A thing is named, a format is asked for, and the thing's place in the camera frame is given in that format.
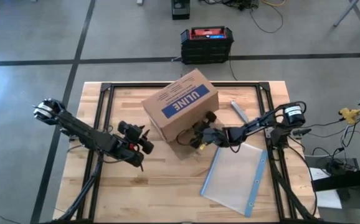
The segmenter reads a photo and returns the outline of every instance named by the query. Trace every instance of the uline logo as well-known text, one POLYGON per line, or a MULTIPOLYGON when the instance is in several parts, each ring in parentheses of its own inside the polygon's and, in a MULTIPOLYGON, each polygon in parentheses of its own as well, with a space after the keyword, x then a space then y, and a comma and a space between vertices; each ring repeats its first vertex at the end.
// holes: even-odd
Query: uline logo
POLYGON ((165 114, 166 118, 170 118, 179 111, 193 104, 207 93, 209 93, 209 90, 206 88, 206 86, 200 85, 199 87, 193 89, 192 92, 187 93, 184 97, 163 108, 162 112, 165 114))
POLYGON ((183 99, 175 102, 173 107, 176 111, 181 110, 181 108, 186 107, 188 104, 194 102, 199 98, 199 94, 196 91, 193 91, 191 94, 186 95, 183 99))

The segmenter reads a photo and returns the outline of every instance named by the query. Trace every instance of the clear plastic bag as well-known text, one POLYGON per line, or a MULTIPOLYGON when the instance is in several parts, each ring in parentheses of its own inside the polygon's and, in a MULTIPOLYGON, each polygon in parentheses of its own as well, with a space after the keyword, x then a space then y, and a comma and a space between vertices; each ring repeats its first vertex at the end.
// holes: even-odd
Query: clear plastic bag
POLYGON ((266 160, 266 150, 246 143, 238 153, 218 148, 201 195, 250 217, 266 160))

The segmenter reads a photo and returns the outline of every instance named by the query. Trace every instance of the wooden table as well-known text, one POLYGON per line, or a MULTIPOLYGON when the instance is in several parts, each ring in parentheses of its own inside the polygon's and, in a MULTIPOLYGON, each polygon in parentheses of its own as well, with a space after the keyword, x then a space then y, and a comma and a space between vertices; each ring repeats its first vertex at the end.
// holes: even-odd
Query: wooden table
MULTIPOLYGON (((80 99, 77 118, 93 125, 100 82, 86 82, 80 99)), ((285 82, 270 82, 274 107, 289 102, 285 82)), ((242 121, 230 106, 235 100, 250 119, 259 116, 256 91, 251 87, 218 87, 220 109, 218 119, 226 126, 240 126, 242 121)), ((216 147, 206 147, 200 156, 180 160, 159 136, 144 111, 141 100, 158 91, 157 88, 117 88, 113 99, 111 125, 124 120, 151 129, 149 139, 154 151, 144 159, 144 172, 125 162, 104 164, 95 212, 95 222, 277 222, 270 168, 266 163, 252 216, 243 215, 199 195, 216 147)), ((102 127, 104 114, 100 121, 102 127)), ((263 132, 254 134, 247 143, 265 149, 263 132)), ((290 141, 302 155, 299 145, 290 141)), ((66 210, 81 189, 87 160, 87 149, 78 148, 67 156, 56 208, 66 210)), ((313 211, 314 193, 303 161, 291 150, 285 150, 288 173, 294 193, 309 211, 313 211)), ((284 199, 285 213, 288 214, 284 199)), ((86 202, 84 216, 87 216, 86 202)), ((62 212, 56 210, 54 218, 62 212)))

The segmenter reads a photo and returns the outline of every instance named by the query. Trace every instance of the gray floor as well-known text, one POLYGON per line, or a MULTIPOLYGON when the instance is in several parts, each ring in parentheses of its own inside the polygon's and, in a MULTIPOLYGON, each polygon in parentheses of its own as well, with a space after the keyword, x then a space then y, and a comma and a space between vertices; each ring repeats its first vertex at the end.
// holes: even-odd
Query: gray floor
MULTIPOLYGON (((89 2, 0 0, 0 61, 73 59, 89 2)), ((81 58, 175 57, 184 29, 216 25, 233 30, 232 55, 360 53, 360 21, 354 11, 339 27, 331 26, 348 0, 288 1, 278 8, 284 26, 276 34, 258 30, 248 12, 191 2, 191 19, 172 21, 167 0, 146 0, 143 7, 130 0, 97 0, 81 58)), ((267 29, 280 22, 273 9, 263 4, 255 18, 267 29)), ((87 81, 175 80, 194 68, 210 80, 233 79, 228 62, 79 65, 68 109, 76 112, 87 81)), ((358 107, 360 58, 243 60, 233 61, 232 68, 239 80, 285 80, 291 100, 308 104, 308 124, 334 121, 339 109, 358 107)), ((29 223, 54 130, 33 119, 31 105, 44 98, 61 99, 70 69, 71 65, 0 67, 0 215, 6 218, 29 223)), ((340 124, 314 132, 329 134, 342 128, 340 124)), ((339 137, 306 136, 303 144, 306 154, 317 146, 334 151, 339 137)), ((50 220, 54 211, 67 147, 62 136, 42 221, 50 220)), ((360 164, 360 134, 352 141, 348 157, 360 164)), ((321 208, 320 214, 328 221, 360 223, 360 210, 321 208)))

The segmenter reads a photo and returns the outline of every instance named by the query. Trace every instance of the cardboard box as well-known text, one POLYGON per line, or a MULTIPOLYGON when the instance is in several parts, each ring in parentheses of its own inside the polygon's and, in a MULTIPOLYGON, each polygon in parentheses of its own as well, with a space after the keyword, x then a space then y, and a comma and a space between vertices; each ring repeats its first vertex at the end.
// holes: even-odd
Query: cardboard box
POLYGON ((166 142, 219 109, 215 87, 195 69, 161 91, 143 100, 149 118, 166 142))

